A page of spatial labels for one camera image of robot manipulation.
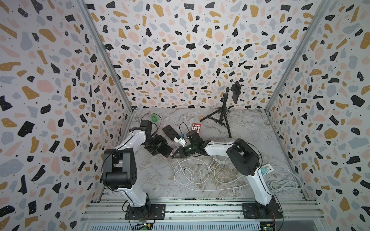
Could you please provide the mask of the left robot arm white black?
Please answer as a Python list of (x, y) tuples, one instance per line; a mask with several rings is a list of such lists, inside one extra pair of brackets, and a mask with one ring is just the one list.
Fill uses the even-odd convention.
[(135, 152), (142, 145), (153, 156), (161, 154), (169, 157), (173, 151), (163, 136), (152, 134), (152, 125), (150, 120), (141, 121), (140, 126), (132, 128), (121, 144), (103, 154), (103, 184), (111, 191), (126, 196), (132, 208), (150, 207), (147, 193), (135, 186), (138, 175)]

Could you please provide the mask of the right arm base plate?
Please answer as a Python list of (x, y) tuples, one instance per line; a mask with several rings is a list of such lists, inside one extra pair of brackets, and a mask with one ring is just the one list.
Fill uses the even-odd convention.
[(245, 219), (283, 218), (282, 210), (277, 202), (272, 202), (267, 206), (258, 203), (244, 203), (241, 206)]

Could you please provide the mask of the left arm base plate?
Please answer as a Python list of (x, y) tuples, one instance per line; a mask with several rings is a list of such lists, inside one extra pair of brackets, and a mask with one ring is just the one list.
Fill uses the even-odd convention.
[(166, 213), (165, 204), (154, 204), (139, 208), (127, 206), (125, 220), (164, 220)]

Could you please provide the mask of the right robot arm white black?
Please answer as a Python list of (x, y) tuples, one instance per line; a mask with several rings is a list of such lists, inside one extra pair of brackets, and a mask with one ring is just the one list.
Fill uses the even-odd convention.
[(231, 161), (237, 172), (248, 180), (256, 204), (265, 208), (271, 208), (276, 204), (275, 197), (263, 179), (263, 175), (272, 172), (273, 167), (270, 164), (262, 165), (262, 156), (257, 148), (252, 148), (252, 145), (243, 139), (234, 142), (204, 141), (195, 131), (190, 131), (187, 136), (190, 144), (180, 146), (172, 158), (183, 159), (193, 154), (225, 157)]

